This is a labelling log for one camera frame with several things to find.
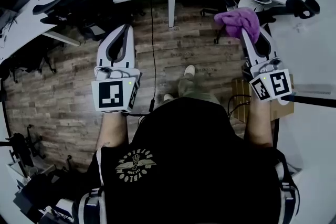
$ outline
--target cardboard box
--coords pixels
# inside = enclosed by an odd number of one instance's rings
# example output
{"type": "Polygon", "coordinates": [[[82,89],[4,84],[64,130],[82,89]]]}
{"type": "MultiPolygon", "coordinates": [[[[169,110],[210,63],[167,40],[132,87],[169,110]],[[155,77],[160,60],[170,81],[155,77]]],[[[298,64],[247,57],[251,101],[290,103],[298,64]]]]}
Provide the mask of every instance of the cardboard box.
{"type": "MultiPolygon", "coordinates": [[[[290,75],[290,81],[292,83],[292,89],[294,89],[293,85],[293,76],[290,75]]],[[[243,79],[233,79],[232,80],[232,95],[236,94],[245,94],[251,95],[252,89],[248,82],[243,79]]],[[[250,101],[250,97],[235,97],[233,98],[233,106],[232,108],[237,107],[239,104],[243,104],[250,101]]],[[[242,122],[247,122],[249,111],[249,105],[242,105],[238,107],[234,112],[233,116],[239,119],[242,122]]],[[[270,112],[271,112],[271,120],[282,118],[286,115],[294,113],[294,102],[289,102],[286,105],[282,105],[279,103],[277,99],[270,101],[270,112]]]]}

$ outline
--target floor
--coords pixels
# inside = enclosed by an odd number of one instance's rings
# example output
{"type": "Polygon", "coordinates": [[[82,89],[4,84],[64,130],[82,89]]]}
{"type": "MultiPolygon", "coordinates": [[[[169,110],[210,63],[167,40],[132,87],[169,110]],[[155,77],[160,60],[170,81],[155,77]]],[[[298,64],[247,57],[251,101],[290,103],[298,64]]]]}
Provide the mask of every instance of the floor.
{"type": "MultiPolygon", "coordinates": [[[[143,5],[146,15],[135,16],[133,23],[136,64],[143,73],[135,113],[148,112],[154,92],[151,17],[148,1],[143,5]]],[[[231,80],[241,77],[244,57],[239,40],[223,37],[214,45],[218,27],[212,15],[201,17],[200,10],[200,6],[176,3],[175,26],[169,28],[166,0],[154,3],[156,105],[165,93],[176,96],[177,80],[190,64],[196,67],[199,87],[214,93],[224,107],[231,96],[231,80]]],[[[67,35],[82,39],[75,29],[68,30],[67,35]]],[[[86,40],[80,47],[57,47],[49,54],[56,74],[45,65],[43,74],[18,71],[17,84],[12,78],[4,83],[11,132],[26,134],[26,126],[32,124],[31,133],[43,137],[40,147],[45,161],[59,168],[71,155],[73,166],[85,170],[95,151],[102,119],[102,113],[94,110],[91,93],[98,46],[98,42],[86,40]]],[[[233,118],[231,123],[242,136],[244,123],[233,118]]],[[[138,118],[128,117],[130,141],[137,127],[138,118]]]]}

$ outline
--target person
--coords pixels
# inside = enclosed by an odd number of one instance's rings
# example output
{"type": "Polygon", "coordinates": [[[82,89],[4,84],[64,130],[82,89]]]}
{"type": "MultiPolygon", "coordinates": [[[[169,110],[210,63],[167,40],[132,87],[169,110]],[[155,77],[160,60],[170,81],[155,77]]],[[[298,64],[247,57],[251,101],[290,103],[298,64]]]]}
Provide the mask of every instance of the person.
{"type": "MultiPolygon", "coordinates": [[[[97,148],[108,223],[278,223],[269,102],[252,94],[241,139],[194,75],[187,67],[180,98],[165,95],[130,144],[127,118],[104,114],[97,148]]],[[[82,194],[100,186],[96,155],[85,182],[82,194]]],[[[73,211],[78,222],[78,202],[73,211]]]]}

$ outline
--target desk leg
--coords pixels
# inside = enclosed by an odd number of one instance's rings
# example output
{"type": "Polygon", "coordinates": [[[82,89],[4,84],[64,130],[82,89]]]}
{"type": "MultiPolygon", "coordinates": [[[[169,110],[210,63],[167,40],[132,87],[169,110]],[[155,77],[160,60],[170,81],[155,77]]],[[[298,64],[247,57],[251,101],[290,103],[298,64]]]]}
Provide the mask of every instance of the desk leg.
{"type": "Polygon", "coordinates": [[[63,36],[59,33],[54,32],[54,31],[47,31],[47,32],[43,33],[42,35],[44,35],[46,37],[51,37],[53,39],[59,40],[59,41],[64,42],[66,44],[70,44],[70,45],[73,45],[73,46],[80,46],[79,41],[74,40],[72,38],[68,38],[68,37],[63,36]]]}
{"type": "Polygon", "coordinates": [[[175,0],[168,0],[168,20],[169,27],[174,26],[175,0]]]}

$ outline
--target black t-shirt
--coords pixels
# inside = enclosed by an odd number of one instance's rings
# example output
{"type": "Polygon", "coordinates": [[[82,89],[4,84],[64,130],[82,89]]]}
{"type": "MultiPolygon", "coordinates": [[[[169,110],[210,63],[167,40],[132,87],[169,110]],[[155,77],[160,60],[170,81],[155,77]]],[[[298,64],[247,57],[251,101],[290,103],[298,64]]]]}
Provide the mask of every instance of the black t-shirt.
{"type": "MultiPolygon", "coordinates": [[[[171,101],[142,121],[130,145],[101,152],[108,223],[278,222],[272,148],[236,136],[220,105],[171,101]]],[[[83,191],[100,186],[96,155],[88,178],[83,191]]]]}

